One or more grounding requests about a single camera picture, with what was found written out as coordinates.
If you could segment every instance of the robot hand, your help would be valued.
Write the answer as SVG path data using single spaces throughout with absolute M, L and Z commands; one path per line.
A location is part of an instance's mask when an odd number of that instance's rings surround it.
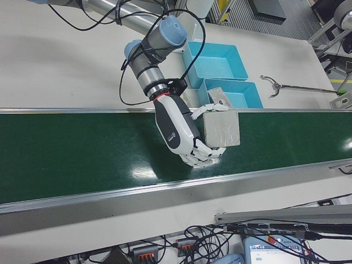
M 194 120 L 207 111 L 227 111 L 221 104 L 206 104 L 191 113 L 185 102 L 175 95 L 162 94 L 154 99 L 156 124 L 168 148 L 193 167 L 205 167 L 220 157 L 226 148 L 212 150 L 200 140 Z

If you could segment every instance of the conveyor belt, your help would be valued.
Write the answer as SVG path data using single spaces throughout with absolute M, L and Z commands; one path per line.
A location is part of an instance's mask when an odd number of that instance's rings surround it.
M 0 114 L 0 204 L 352 158 L 348 112 L 239 113 L 239 123 L 240 146 L 192 169 L 153 113 Z

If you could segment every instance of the blue plastic bin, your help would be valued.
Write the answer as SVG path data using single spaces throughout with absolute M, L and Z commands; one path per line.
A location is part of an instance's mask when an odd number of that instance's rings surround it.
M 186 68 L 201 45 L 201 42 L 187 42 L 183 53 Z M 201 55 L 188 72 L 188 78 L 193 88 L 199 88 L 203 79 L 244 81 L 248 79 L 248 75 L 235 45 L 205 43 Z
M 198 89 L 200 105 L 213 103 L 208 90 L 221 87 L 234 108 L 263 108 L 254 82 L 205 79 Z

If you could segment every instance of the metal frame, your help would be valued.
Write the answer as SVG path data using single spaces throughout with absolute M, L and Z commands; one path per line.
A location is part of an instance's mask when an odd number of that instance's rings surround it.
M 311 44 L 314 47 L 314 42 L 321 36 L 323 35 L 329 28 L 331 28 L 333 25 L 335 25 L 335 21 L 332 18 L 327 22 L 324 26 L 321 27 L 313 36 L 311 36 L 308 39 L 308 43 Z M 322 56 L 325 51 L 327 51 L 329 48 L 331 48 L 335 43 L 342 41 L 344 37 L 346 37 L 348 34 L 352 32 L 352 29 L 345 30 L 341 34 L 339 34 L 336 38 L 334 38 L 332 41 L 329 41 L 327 45 L 319 45 L 315 47 L 315 49 L 319 50 L 316 54 L 318 57 Z
M 352 205 L 332 205 L 318 207 L 299 207 L 278 210 L 252 211 L 240 213 L 223 213 L 215 215 L 217 224 L 246 222 L 249 219 L 261 218 L 251 223 L 277 223 L 276 221 L 263 220 L 279 219 L 285 221 L 299 221 L 319 224 L 352 224 Z
M 153 113 L 154 109 L 152 108 L 0 108 L 0 114 L 20 114 L 20 113 Z M 258 112 L 349 112 L 352 113 L 352 110 L 331 110 L 331 109 L 239 109 L 239 113 L 258 113 Z M 170 183 L 163 183 L 158 185 L 143 186 L 138 188 L 129 188 L 122 190 L 112 190 L 112 191 L 102 191 L 102 192 L 93 192 L 88 194 L 80 195 L 69 195 L 61 197 L 53 197 L 46 199 L 38 199 L 31 201 L 23 202 L 12 202 L 4 203 L 0 205 L 0 215 L 5 213 L 14 213 L 21 211 L 34 210 L 39 208 L 48 208 L 54 206 L 64 206 L 79 204 L 84 202 L 93 202 L 110 199 L 113 197 L 136 195 L 143 193 L 151 193 L 157 191 L 166 191 L 166 190 L 176 190 L 190 188 L 199 185 L 213 184 L 213 183 L 224 183 L 232 182 L 236 180 L 249 179 L 259 177 L 262 172 L 274 172 L 281 171 L 288 168 L 301 168 L 301 167 L 318 167 L 325 165 L 329 168 L 338 168 L 341 166 L 348 166 L 352 164 L 351 159 L 343 159 L 338 161 L 329 161 L 313 164 L 305 164 L 299 166 L 277 168 L 271 170 L 260 170 L 257 172 L 249 173 L 240 173 L 232 174 L 226 176 L 211 177 L 205 179 L 196 179 L 196 180 L 183 180 L 183 181 L 174 181 Z

